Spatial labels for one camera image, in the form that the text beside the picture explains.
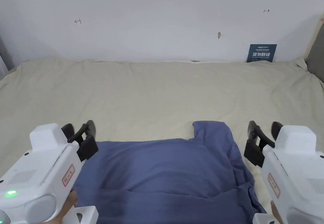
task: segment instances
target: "human hand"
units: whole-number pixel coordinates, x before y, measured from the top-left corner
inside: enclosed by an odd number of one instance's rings
[[[272,200],[271,200],[270,204],[271,204],[271,210],[272,210],[273,216],[279,221],[280,224],[284,224],[281,217],[280,217],[280,215],[279,215],[279,212],[278,212],[278,210],[277,210],[277,208],[274,205],[274,202]]]
[[[53,220],[43,222],[41,224],[62,224],[63,217],[67,214],[67,212],[71,209],[72,206],[76,205],[77,200],[78,200],[77,192],[75,190],[71,191],[67,196],[66,201],[59,214]]]

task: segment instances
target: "handle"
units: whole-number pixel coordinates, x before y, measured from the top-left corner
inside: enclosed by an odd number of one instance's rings
[[[280,224],[272,214],[255,213],[253,224]]]
[[[74,206],[63,218],[63,224],[96,224],[98,220],[98,211],[95,206],[77,207]]]
[[[80,224],[77,211],[74,206],[67,212],[67,214],[63,218],[63,224]]]

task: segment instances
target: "finger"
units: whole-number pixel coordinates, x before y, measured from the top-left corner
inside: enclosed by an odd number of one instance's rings
[[[67,214],[67,212],[71,209],[71,207],[77,202],[78,195],[76,191],[72,191],[66,198],[66,201],[62,207],[62,210],[57,215],[58,218],[63,219],[63,217]]]
[[[270,202],[270,205],[271,205],[271,210],[272,210],[273,216],[279,221],[280,224],[282,224],[283,221],[281,219],[281,216],[280,216],[278,209],[276,208],[276,206],[272,200]]]

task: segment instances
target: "speaker grille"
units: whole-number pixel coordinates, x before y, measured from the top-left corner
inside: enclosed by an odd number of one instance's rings
[[[324,195],[324,179],[322,178],[308,178],[308,182],[319,195]]]
[[[31,179],[34,173],[36,173],[36,170],[17,172],[9,181],[8,185],[25,184]]]

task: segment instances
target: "white wall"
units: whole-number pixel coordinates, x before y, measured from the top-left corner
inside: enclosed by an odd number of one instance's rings
[[[53,56],[244,62],[253,43],[278,44],[275,60],[292,60],[305,52],[324,10],[324,0],[0,0],[0,4],[0,53],[9,68]],[[79,18],[82,24],[75,23]]]

